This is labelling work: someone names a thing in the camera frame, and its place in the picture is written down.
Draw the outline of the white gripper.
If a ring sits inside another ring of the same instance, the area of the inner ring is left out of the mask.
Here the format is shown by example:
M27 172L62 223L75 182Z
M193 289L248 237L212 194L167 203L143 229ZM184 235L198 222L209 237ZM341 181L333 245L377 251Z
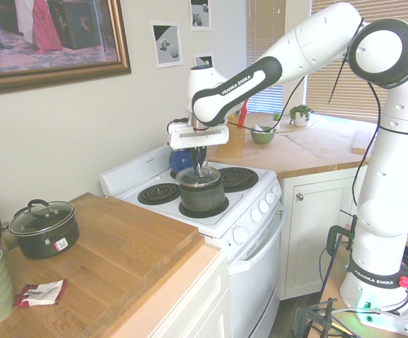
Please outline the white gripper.
M169 145L172 149L191 148L191 159L193 169L198 168L199 147L199 173L202 171L207 153L207 146L226 144L229 140L229 129L227 125L209 127L203 131L196 131L187 123L173 123L168 126Z

